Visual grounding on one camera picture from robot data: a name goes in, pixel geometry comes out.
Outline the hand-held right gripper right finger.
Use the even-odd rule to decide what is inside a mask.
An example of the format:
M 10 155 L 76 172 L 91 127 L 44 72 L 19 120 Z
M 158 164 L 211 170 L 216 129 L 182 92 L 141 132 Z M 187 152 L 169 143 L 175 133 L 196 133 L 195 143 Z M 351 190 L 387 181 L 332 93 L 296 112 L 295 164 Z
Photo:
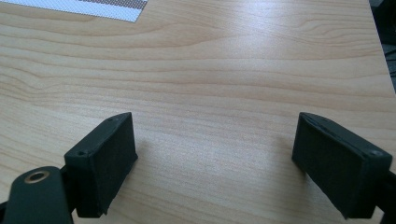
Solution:
M 393 218 L 392 156 L 338 123 L 299 114 L 292 160 L 344 218 L 370 218 L 378 207 Z

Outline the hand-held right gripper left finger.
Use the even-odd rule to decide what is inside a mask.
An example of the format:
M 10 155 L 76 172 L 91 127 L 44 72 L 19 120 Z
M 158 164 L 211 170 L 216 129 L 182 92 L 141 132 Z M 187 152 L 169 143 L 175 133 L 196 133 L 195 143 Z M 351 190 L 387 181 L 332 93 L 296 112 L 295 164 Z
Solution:
M 102 121 L 64 154 L 69 207 L 79 217 L 100 217 L 137 160 L 130 112 Z

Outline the white grey woven mat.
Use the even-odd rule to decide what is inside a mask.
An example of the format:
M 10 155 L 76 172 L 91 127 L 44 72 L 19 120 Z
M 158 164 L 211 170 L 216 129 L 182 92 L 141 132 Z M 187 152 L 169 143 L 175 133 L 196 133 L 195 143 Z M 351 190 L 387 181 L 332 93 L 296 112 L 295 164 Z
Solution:
M 121 21 L 136 22 L 149 0 L 0 0 L 26 7 L 38 7 Z

